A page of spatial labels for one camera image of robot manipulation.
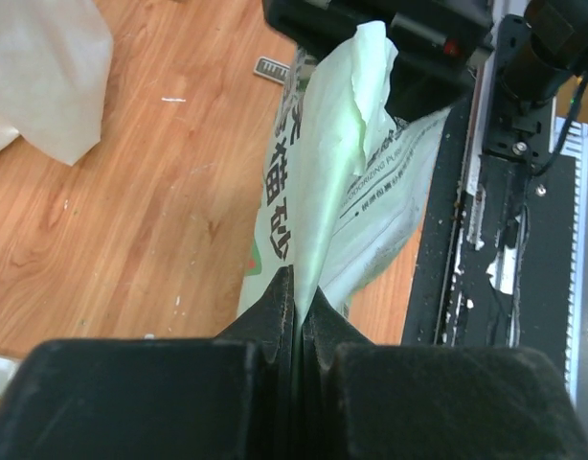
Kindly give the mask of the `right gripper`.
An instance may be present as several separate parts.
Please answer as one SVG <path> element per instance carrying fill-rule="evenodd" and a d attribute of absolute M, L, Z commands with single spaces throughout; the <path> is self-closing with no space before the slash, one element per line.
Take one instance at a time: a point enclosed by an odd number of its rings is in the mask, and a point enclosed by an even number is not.
<path fill-rule="evenodd" d="M 343 108 L 357 120 L 417 120 L 473 88 L 491 54 L 492 18 L 480 1 L 265 1 L 267 24 L 317 65 L 305 112 Z M 540 166 L 553 149 L 557 69 L 524 17 L 496 36 L 483 152 Z"/>

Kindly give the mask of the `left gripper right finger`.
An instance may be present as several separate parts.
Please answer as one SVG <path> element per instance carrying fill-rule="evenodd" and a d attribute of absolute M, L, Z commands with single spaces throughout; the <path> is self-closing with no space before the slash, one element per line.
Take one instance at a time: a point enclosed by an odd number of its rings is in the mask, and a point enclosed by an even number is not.
<path fill-rule="evenodd" d="M 328 302 L 302 328 L 304 459 L 588 459 L 547 357 L 372 343 Z"/>

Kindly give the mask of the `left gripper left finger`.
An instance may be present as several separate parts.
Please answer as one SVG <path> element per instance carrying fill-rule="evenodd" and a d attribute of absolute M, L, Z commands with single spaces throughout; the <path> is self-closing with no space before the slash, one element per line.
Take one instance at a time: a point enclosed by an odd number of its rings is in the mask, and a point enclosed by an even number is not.
<path fill-rule="evenodd" d="M 59 339 L 0 402 L 0 459 L 285 459 L 293 271 L 212 338 Z"/>

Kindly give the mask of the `green cat litter bag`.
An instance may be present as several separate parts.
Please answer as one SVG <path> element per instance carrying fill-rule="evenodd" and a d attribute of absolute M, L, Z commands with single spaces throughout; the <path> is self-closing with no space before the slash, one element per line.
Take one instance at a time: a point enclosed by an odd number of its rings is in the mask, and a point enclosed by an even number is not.
<path fill-rule="evenodd" d="M 263 165 L 252 259 L 238 307 L 248 310 L 283 266 L 305 317 L 322 291 L 346 313 L 418 228 L 448 117 L 357 120 L 343 108 L 305 112 L 316 58 L 299 49 L 284 85 Z"/>

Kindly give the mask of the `piano pattern bag clip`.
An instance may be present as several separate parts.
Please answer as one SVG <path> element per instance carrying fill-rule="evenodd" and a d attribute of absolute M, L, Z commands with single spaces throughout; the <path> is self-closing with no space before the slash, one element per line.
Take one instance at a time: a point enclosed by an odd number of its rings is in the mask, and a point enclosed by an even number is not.
<path fill-rule="evenodd" d="M 266 79 L 268 81 L 273 81 L 278 84 L 284 84 L 287 79 L 289 70 L 290 67 L 286 64 L 283 64 L 269 57 L 259 57 L 254 66 L 253 73 L 256 76 Z"/>

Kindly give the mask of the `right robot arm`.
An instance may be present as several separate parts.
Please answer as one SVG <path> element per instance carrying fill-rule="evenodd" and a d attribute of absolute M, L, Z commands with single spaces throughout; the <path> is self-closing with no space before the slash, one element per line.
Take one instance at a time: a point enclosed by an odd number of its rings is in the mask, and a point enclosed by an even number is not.
<path fill-rule="evenodd" d="M 530 1 L 494 22 L 485 1 L 265 1 L 267 24 L 325 58 L 364 23 L 398 50 L 387 111 L 414 122 L 472 90 L 494 59 L 483 150 L 540 169 L 550 158 L 550 102 L 588 74 L 588 1 Z"/>

